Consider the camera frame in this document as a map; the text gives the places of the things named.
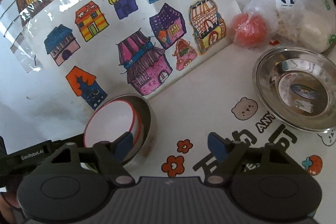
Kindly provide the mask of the person's left hand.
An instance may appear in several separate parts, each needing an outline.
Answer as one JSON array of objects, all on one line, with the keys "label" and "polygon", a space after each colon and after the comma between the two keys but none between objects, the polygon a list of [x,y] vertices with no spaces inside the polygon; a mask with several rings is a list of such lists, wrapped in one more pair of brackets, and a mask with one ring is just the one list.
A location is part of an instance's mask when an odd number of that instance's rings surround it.
[{"label": "person's left hand", "polygon": [[1,192],[1,223],[16,223],[14,208],[20,208],[16,193]]}]

